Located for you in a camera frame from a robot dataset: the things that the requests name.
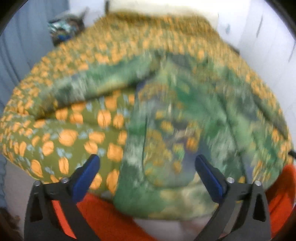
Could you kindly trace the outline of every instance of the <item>pumpkin print fabric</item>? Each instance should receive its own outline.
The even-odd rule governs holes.
[[[90,191],[141,218],[214,211],[199,153],[265,188],[292,161],[275,96],[200,17],[107,15],[33,67],[0,128],[6,158],[44,183],[98,154]]]

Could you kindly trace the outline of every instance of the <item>red cloth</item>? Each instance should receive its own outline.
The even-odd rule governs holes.
[[[59,201],[52,201],[52,203],[65,234],[76,238]],[[123,215],[111,203],[90,193],[77,204],[77,207],[101,241],[156,241],[142,230],[131,217]]]
[[[287,165],[276,182],[266,191],[269,206],[272,237],[282,228],[294,207],[296,194],[296,170]]]
[[[283,168],[276,182],[266,191],[269,205],[272,237],[281,229],[292,212],[296,194],[296,170],[293,165]],[[65,234],[75,238],[59,201],[52,201]],[[156,241],[145,233],[131,217],[121,214],[114,206],[87,194],[77,204],[89,226],[102,241]]]

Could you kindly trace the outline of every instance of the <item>green blanket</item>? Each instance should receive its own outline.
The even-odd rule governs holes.
[[[264,188],[292,161],[274,95],[199,17],[108,15],[33,68],[1,127],[4,155],[45,182],[98,154],[92,192],[141,218],[214,211],[198,154]]]

